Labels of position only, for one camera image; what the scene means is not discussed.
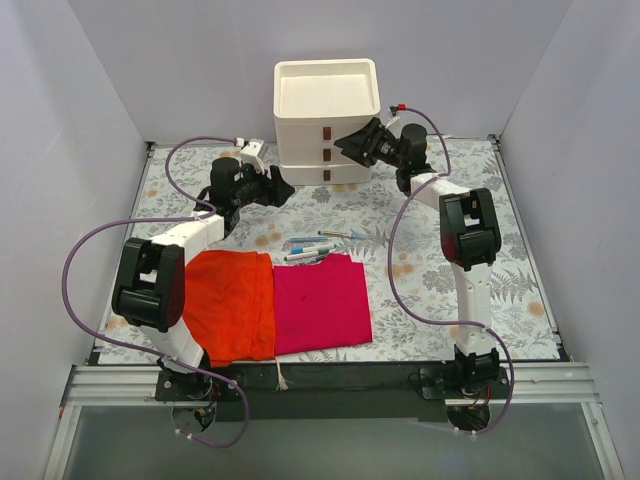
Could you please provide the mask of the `white bottom drawer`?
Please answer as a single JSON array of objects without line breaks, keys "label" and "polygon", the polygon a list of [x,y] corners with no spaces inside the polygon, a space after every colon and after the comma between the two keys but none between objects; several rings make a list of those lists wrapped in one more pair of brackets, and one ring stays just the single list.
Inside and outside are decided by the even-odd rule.
[{"label": "white bottom drawer", "polygon": [[358,164],[333,166],[279,167],[283,179],[292,186],[320,186],[367,183],[372,171]]}]

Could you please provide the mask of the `white drawer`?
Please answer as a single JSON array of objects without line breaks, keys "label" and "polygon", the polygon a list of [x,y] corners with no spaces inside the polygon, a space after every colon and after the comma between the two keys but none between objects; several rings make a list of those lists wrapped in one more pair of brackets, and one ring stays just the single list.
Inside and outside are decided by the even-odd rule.
[{"label": "white drawer", "polygon": [[283,179],[292,186],[320,186],[367,183],[372,171],[358,164],[333,166],[279,167]]},{"label": "white drawer", "polygon": [[326,166],[326,165],[355,165],[360,164],[335,147],[282,147],[278,148],[280,163],[284,166]]},{"label": "white drawer", "polygon": [[335,140],[355,133],[364,127],[371,116],[334,119],[299,119],[298,122],[277,122],[279,147],[316,147],[332,145]]}]

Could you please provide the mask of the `light blue gel pen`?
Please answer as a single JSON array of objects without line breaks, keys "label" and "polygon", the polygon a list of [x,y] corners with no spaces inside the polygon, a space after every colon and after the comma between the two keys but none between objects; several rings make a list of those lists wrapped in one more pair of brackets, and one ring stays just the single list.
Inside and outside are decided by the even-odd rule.
[{"label": "light blue gel pen", "polygon": [[312,243],[312,242],[322,242],[325,241],[326,238],[322,236],[313,236],[313,237],[294,237],[289,239],[289,243],[291,244],[303,244],[303,243]]}]

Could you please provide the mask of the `white top drawer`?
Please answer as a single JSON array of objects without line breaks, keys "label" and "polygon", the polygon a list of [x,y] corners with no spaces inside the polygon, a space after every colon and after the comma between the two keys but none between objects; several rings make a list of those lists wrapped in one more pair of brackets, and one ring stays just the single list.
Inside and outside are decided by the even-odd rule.
[{"label": "white top drawer", "polygon": [[316,147],[332,145],[335,140],[355,133],[364,127],[371,116],[334,119],[299,119],[298,122],[277,122],[279,147]]}]

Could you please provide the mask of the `white marker cyan cap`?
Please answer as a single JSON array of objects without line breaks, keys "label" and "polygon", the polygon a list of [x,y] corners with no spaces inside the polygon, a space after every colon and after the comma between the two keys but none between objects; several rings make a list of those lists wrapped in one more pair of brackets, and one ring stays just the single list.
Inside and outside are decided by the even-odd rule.
[{"label": "white marker cyan cap", "polygon": [[298,247],[298,248],[293,248],[290,252],[290,255],[319,252],[319,251],[331,250],[335,248],[337,248],[337,245],[334,243],[325,243],[325,244],[313,245],[308,247]]}]

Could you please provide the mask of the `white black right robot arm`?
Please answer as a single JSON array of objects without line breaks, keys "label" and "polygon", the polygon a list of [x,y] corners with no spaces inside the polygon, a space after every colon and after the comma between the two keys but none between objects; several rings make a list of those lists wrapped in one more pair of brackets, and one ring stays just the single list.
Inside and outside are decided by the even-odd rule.
[{"label": "white black right robot arm", "polygon": [[441,250],[452,268],[458,305],[454,360],[433,383],[475,397],[499,377],[499,353],[491,328],[490,283],[502,238],[491,192],[459,187],[427,161],[427,130],[410,123],[396,135],[380,119],[334,141],[340,153],[370,168],[381,161],[396,169],[409,200],[439,214]]}]

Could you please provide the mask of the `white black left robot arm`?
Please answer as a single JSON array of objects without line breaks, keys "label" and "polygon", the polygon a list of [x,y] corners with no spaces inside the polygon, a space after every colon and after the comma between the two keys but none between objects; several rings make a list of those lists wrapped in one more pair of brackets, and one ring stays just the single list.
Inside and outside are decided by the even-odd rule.
[{"label": "white black left robot arm", "polygon": [[161,368],[177,377],[180,390],[193,400],[211,392],[213,377],[200,367],[204,349],[183,319],[186,266],[232,232],[242,208],[281,207],[295,192],[277,166],[259,169],[231,157],[214,160],[209,178],[188,220],[150,239],[131,237],[124,243],[111,300],[112,311],[150,339],[161,354]]}]

